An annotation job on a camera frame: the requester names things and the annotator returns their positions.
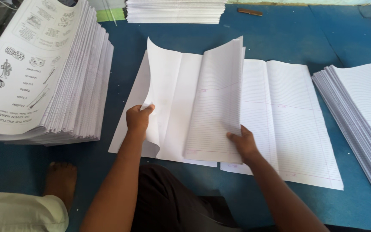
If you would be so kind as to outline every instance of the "hand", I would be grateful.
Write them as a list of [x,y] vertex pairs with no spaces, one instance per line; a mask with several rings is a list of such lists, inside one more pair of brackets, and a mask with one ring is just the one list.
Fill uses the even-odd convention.
[[155,106],[149,105],[140,111],[141,105],[136,105],[127,110],[127,127],[128,133],[140,134],[143,140],[146,139],[146,130],[148,127],[148,116],[152,113]]
[[228,132],[227,138],[233,141],[236,145],[237,151],[240,153],[243,163],[249,164],[250,162],[255,162],[257,158],[262,157],[255,145],[253,133],[251,133],[251,131],[249,131],[243,125],[241,125],[241,136]]

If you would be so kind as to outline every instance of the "blue table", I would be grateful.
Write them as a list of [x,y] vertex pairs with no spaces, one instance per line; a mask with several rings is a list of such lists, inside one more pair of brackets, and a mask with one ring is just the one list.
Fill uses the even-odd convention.
[[[263,16],[238,13],[237,7],[262,11]],[[48,148],[0,143],[0,192],[40,195],[48,164],[52,160],[72,162],[78,167],[78,180],[67,231],[78,231],[115,159],[107,150],[146,49],[147,36],[162,48],[202,54],[243,35],[246,59],[306,64],[313,73],[331,64],[352,67],[371,63],[371,18],[365,18],[371,8],[363,10],[362,15],[358,7],[226,5],[220,24],[215,25],[118,21],[116,27],[114,22],[101,23],[115,46],[101,140]],[[324,223],[371,229],[371,185],[317,95],[344,191],[293,182],[288,185]],[[252,176],[150,158],[142,158],[141,163],[167,167],[198,195],[224,196],[243,228],[273,224]]]

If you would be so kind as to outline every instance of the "open notebook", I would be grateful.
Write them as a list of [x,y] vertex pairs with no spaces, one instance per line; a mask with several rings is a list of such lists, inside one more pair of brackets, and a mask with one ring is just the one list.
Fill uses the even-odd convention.
[[225,136],[243,124],[284,180],[343,189],[307,66],[243,57],[242,38],[204,55],[148,40],[109,152],[124,139],[126,110],[152,103],[142,156],[250,174]]
[[[283,180],[343,189],[307,66],[244,60],[240,122]],[[250,174],[246,165],[221,169]]]

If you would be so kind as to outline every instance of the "printed worksheet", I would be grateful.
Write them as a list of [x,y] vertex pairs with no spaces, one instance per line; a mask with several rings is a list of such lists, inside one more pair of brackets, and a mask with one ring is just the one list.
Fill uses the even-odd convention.
[[24,0],[0,38],[0,134],[37,127],[77,31],[81,3]]

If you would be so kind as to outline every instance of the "white cloth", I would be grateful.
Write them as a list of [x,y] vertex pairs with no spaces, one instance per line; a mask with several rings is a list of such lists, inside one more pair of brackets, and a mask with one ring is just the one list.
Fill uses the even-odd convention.
[[68,213],[56,196],[0,192],[0,232],[65,232]]

